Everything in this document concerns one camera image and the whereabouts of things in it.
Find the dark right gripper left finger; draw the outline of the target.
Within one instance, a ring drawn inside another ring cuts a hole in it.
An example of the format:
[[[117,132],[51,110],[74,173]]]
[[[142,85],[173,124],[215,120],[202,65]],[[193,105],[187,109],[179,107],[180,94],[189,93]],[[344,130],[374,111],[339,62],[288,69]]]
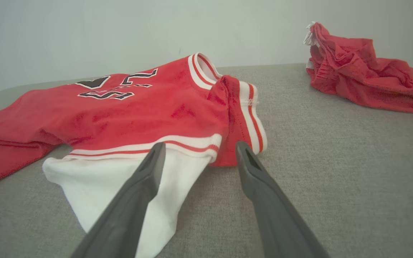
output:
[[[155,144],[72,254],[73,258],[134,258],[147,206],[157,195],[165,143]]]

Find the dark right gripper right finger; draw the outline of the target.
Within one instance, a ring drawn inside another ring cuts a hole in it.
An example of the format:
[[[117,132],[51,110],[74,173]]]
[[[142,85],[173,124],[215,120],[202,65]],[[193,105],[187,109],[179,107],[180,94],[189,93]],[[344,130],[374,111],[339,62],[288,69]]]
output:
[[[266,258],[328,258],[289,198],[246,142],[236,142],[241,186],[252,202]]]

